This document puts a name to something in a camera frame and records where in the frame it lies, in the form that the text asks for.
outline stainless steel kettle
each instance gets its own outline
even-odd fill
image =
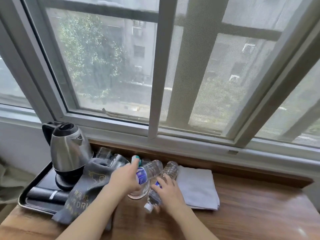
[[[64,176],[82,174],[82,167],[93,157],[88,139],[72,123],[49,122],[42,125],[50,145],[51,161],[55,171]]]

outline gray bag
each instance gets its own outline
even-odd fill
[[[62,224],[71,224],[97,197],[103,186],[109,183],[115,167],[101,158],[92,158],[83,169],[83,174],[70,191],[64,208],[58,211],[52,219]],[[106,226],[111,229],[112,217]]]

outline wall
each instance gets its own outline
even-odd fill
[[[42,129],[0,121],[0,158],[29,173],[38,174],[50,162],[50,147]],[[320,211],[320,178],[303,191]]]

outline wooden table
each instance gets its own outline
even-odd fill
[[[220,197],[217,212],[196,210],[220,239],[320,239],[320,215],[301,189],[213,174]],[[101,239],[184,239],[166,214],[146,214],[146,198],[124,198],[115,211],[113,229]],[[65,229],[50,216],[15,208],[0,226],[0,239],[49,240]]]

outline folded white towel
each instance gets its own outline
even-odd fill
[[[220,200],[211,170],[179,166],[178,186],[187,205],[193,209],[218,210]]]

